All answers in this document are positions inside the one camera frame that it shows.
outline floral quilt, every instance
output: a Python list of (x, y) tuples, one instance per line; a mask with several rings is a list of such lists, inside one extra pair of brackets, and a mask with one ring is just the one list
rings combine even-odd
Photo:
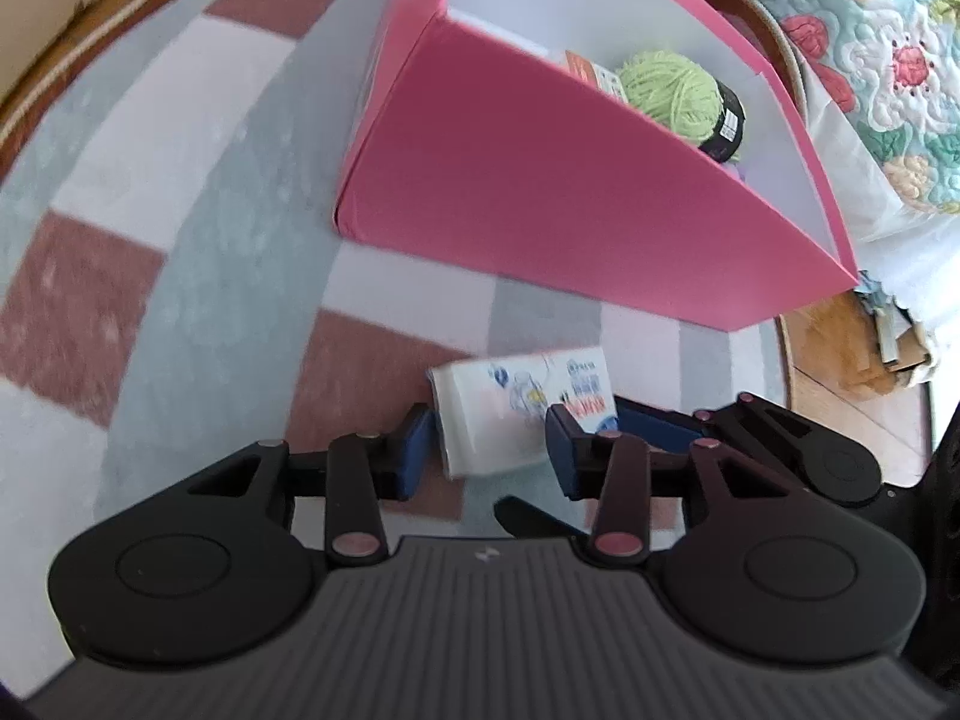
[(902, 201), (960, 214), (960, 0), (759, 0)]

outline black yarn label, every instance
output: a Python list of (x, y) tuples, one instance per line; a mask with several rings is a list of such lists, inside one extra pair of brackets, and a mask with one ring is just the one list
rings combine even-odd
[(743, 140), (743, 106), (733, 89), (716, 81), (717, 91), (723, 103), (720, 116), (713, 126), (713, 134), (700, 143), (700, 151), (717, 162), (726, 162), (736, 154)]

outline soap package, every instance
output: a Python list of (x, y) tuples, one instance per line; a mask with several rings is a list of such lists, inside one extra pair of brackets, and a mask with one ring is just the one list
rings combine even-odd
[(589, 433), (616, 429), (603, 349), (463, 360), (429, 371), (450, 479), (547, 460), (544, 418), (563, 403)]

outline wooden floor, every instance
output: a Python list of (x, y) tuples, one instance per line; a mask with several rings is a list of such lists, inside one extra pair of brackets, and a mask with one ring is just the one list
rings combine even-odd
[[(0, 127), (32, 86), (98, 25), (131, 0), (102, 0), (78, 15), (0, 105)], [(864, 381), (878, 364), (877, 342), (852, 295), (789, 314), (793, 408), (866, 445), (884, 466), (928, 457), (925, 388), (894, 389), (892, 377)]]

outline red square on rug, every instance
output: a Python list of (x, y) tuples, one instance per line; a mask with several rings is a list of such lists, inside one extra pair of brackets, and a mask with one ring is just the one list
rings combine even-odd
[(299, 40), (334, 0), (215, 0), (206, 12)]
[[(325, 449), (347, 433), (385, 433), (416, 402), (433, 402), (426, 371), (464, 356), (378, 325), (321, 309), (296, 384), (287, 440), (294, 452)], [(430, 458), (416, 495), (388, 509), (457, 520), (463, 483), (443, 477)]]
[(107, 427), (163, 261), (47, 213), (0, 310), (0, 374)]

